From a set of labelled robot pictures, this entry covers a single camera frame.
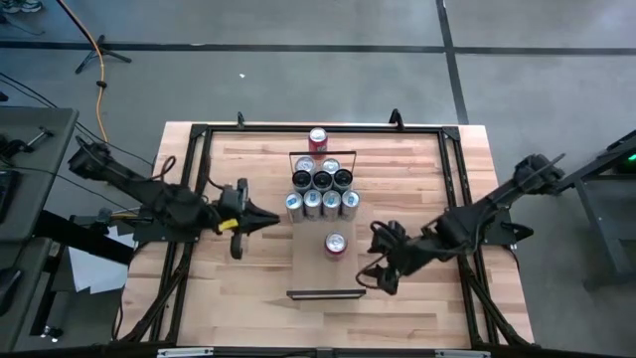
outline wooden tabletop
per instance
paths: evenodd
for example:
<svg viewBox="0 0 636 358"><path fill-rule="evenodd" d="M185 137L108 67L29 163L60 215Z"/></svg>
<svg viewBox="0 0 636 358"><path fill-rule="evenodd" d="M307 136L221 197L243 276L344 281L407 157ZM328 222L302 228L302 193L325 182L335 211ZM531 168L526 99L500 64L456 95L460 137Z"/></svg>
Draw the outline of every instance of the wooden tabletop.
<svg viewBox="0 0 636 358"><path fill-rule="evenodd" d="M157 167L177 157L168 181L179 182L191 122L168 122ZM486 129L460 126L473 200L497 187ZM359 300L292 301L292 228L284 207L290 190L289 151L306 150L294 133L217 133L212 141L212 177L218 183L249 181L253 203L281 216L281 223L243 239L241 261L230 257L230 238L204 233L193 255L179 344L210 346L331 346L377 348L462 348L469 346L459 272L455 260L434 261L400 280L389 296L368 290ZM356 218L359 265L366 254L372 220L399 220L411 235L447 206L437 139L426 134L332 133L329 150L357 150L355 187L361 194ZM454 158L449 146L451 158ZM195 160L191 184L198 170ZM453 173L456 165L451 160ZM216 198L209 186L205 194ZM159 286L166 244L148 245L130 266L123 294L120 335L141 318ZM517 266L510 253L484 247L493 300L522 337L532 331ZM483 310L476 304L486 337ZM164 322L170 318L172 300ZM164 324L165 334L168 324Z"/></svg>

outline orange cable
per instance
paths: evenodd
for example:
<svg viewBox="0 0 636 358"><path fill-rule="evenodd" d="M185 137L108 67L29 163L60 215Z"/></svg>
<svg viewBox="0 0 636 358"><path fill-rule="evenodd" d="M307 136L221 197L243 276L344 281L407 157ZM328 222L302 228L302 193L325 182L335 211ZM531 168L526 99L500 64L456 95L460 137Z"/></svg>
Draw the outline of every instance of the orange cable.
<svg viewBox="0 0 636 358"><path fill-rule="evenodd" d="M97 56L99 57L99 68L100 68L100 71L101 71L101 75L99 77L99 80L103 83L104 82L104 65L103 65L103 57L101 56L101 51L99 50L99 46L97 45L97 43L93 39L92 35L90 34L90 32L88 31L86 26L83 25L83 23L78 18L78 16L76 16L76 14L73 12L73 10L71 10L71 8L69 8L69 6L64 2L64 0L60 0L60 4L65 8L65 10L67 10L69 12L71 17L73 17L73 19L78 23L78 25L81 27L81 29L88 35L88 40L90 41L92 46L95 48L95 52L97 53ZM101 131L101 136L103 137L103 141L107 143L108 142L108 137L106 136L106 131L103 129L103 123L101 122L101 98L102 98L102 96L103 96L103 87L99 86L99 94L97 95L97 104L95 105L95 114L97 115L97 123L99 124L99 130Z"/></svg>

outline concrete floor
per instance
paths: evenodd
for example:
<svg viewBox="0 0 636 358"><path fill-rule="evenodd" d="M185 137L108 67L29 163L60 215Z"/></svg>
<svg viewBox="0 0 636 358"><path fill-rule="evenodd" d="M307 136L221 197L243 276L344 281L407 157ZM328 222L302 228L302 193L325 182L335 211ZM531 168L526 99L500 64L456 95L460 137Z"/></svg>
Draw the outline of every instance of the concrete floor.
<svg viewBox="0 0 636 358"><path fill-rule="evenodd" d="M47 33L35 40L79 42L54 1L14 19ZM95 33L112 41L215 44L441 46L434 0L110 0L68 1ZM446 0L456 46L636 47L630 0ZM33 40L0 26L0 39ZM58 106L79 110L97 132L98 66L75 75L85 52L0 49L0 71ZM149 160L168 120L331 120L385 122L398 107L410 123L457 123L444 55L129 52L130 65L107 58L102 105L110 140ZM457 57L471 124L485 124L500 181L529 153L567 157L572 171L634 129L634 57ZM6 89L9 104L38 105ZM67 155L77 148L71 145ZM147 166L119 156L141 172ZM60 174L73 178L66 168ZM132 199L82 182L125 206ZM605 268L573 192L522 200L516 222L536 234L520 244L521 276L538 343L558 349L636 355L636 288L585 291L581 281ZM112 205L57 180L47 208L61 215ZM57 346L107 341L116 294L85 296L62 314ZM86 314L108 307L107 317ZM50 346L24 339L23 349Z"/></svg>

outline white paper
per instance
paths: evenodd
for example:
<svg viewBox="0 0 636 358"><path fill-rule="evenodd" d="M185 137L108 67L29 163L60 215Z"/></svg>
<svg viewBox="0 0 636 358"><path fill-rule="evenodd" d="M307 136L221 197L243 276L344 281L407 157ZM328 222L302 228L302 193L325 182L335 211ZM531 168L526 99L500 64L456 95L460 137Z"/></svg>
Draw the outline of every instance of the white paper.
<svg viewBox="0 0 636 358"><path fill-rule="evenodd" d="M132 234L119 236L117 227L108 228L109 238L128 247L134 247ZM122 288L128 277L128 266L102 259L83 251L69 248L76 290L90 287L90 293Z"/></svg>

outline aluminum can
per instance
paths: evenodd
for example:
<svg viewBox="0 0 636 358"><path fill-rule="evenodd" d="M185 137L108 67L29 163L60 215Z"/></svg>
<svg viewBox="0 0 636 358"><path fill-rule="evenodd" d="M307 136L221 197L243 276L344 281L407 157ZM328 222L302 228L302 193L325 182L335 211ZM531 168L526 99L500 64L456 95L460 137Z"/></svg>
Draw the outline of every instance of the aluminum can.
<svg viewBox="0 0 636 358"><path fill-rule="evenodd" d="M358 192L353 190L346 191L342 195L340 217L346 221L353 221L356 218L358 207L360 207L360 195Z"/></svg>
<svg viewBox="0 0 636 358"><path fill-rule="evenodd" d="M320 219L320 209L322 208L322 194L311 189L305 193L305 218L311 221Z"/></svg>
<svg viewBox="0 0 636 358"><path fill-rule="evenodd" d="M334 158L327 158L322 162L322 170L334 175L340 169L340 162Z"/></svg>
<svg viewBox="0 0 636 358"><path fill-rule="evenodd" d="M351 190L351 184L354 182L354 175L347 169L340 169L334 174L333 189L340 194L344 194L347 190Z"/></svg>
<svg viewBox="0 0 636 358"><path fill-rule="evenodd" d="M287 199L285 199L285 207L287 208L289 221L292 223L300 223L305 218L305 215L303 214L302 195L296 192L289 193L287 195Z"/></svg>
<svg viewBox="0 0 636 358"><path fill-rule="evenodd" d="M291 176L291 184L294 186L294 190L304 195L307 190L311 189L311 174L304 170L299 170Z"/></svg>
<svg viewBox="0 0 636 358"><path fill-rule="evenodd" d="M325 238L325 255L331 260L339 260L347 251L347 239L340 233L331 233Z"/></svg>
<svg viewBox="0 0 636 358"><path fill-rule="evenodd" d="M329 137L325 129L315 127L309 132L309 151L327 151ZM316 159L322 159L324 155L312 155Z"/></svg>
<svg viewBox="0 0 636 358"><path fill-rule="evenodd" d="M294 173L299 170L305 170L313 174L316 171L316 162L308 155L301 156L298 160L296 160Z"/></svg>
<svg viewBox="0 0 636 358"><path fill-rule="evenodd" d="M340 194L330 190L322 195L322 217L328 222L338 220L340 214Z"/></svg>
<svg viewBox="0 0 636 358"><path fill-rule="evenodd" d="M318 190L321 194L324 194L331 190L334 184L334 178L326 171L319 171L314 174L311 180L314 189Z"/></svg>

